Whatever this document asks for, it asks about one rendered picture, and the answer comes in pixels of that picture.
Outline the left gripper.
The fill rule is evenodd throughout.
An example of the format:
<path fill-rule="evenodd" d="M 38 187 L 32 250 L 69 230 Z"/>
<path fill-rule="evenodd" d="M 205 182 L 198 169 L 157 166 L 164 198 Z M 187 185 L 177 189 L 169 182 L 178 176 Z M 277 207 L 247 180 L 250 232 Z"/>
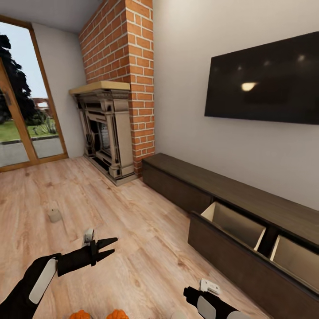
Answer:
<path fill-rule="evenodd" d="M 75 271 L 87 265 L 91 265 L 91 267 L 95 266 L 96 262 L 101 261 L 102 259 L 106 258 L 107 256 L 111 255 L 113 252 L 115 252 L 115 250 L 112 249 L 109 251 L 104 251 L 99 253 L 99 249 L 102 249 L 108 246 L 109 244 L 117 241 L 116 237 L 98 240 L 97 242 L 95 241 L 96 240 L 90 241 L 90 246 L 87 246 L 82 249 L 74 250 L 73 252 L 71 252 L 72 271 Z"/>

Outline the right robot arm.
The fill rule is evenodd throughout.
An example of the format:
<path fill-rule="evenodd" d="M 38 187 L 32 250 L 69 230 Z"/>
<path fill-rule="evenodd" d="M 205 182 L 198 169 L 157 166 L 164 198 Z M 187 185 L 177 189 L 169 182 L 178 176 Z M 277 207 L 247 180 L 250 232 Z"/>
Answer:
<path fill-rule="evenodd" d="M 201 278 L 199 289 L 187 287 L 183 295 L 187 302 L 195 306 L 204 319 L 254 319 L 220 300 L 220 288 Z"/>

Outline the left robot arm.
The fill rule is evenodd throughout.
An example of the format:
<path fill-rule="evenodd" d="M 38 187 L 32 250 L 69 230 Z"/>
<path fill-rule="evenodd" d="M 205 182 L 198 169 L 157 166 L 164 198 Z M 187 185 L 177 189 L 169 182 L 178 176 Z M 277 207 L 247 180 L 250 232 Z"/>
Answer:
<path fill-rule="evenodd" d="M 81 249 L 63 256 L 57 253 L 36 259 L 28 267 L 24 279 L 0 305 L 0 319 L 32 319 L 56 272 L 60 277 L 87 265 L 95 266 L 96 262 L 115 252 L 112 249 L 99 253 L 99 249 L 117 241 L 116 237 L 95 242 L 93 233 L 94 229 L 85 229 Z"/>

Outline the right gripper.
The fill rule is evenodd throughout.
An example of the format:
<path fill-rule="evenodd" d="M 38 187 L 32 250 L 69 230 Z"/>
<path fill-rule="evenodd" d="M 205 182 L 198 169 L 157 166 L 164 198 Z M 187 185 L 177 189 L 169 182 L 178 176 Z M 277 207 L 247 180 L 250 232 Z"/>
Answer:
<path fill-rule="evenodd" d="M 195 306 L 197 308 L 197 301 L 198 301 L 198 296 L 204 293 L 200 290 L 197 290 L 192 287 L 187 287 L 184 289 L 183 295 L 187 298 L 187 302 L 190 303 L 191 305 Z"/>

